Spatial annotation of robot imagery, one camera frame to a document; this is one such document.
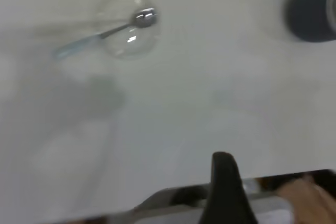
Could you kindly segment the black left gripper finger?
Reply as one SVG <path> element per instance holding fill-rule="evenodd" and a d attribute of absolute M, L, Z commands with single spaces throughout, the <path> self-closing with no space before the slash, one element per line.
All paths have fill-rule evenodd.
<path fill-rule="evenodd" d="M 257 222 L 234 157 L 226 152 L 214 153 L 209 195 L 199 223 Z"/>

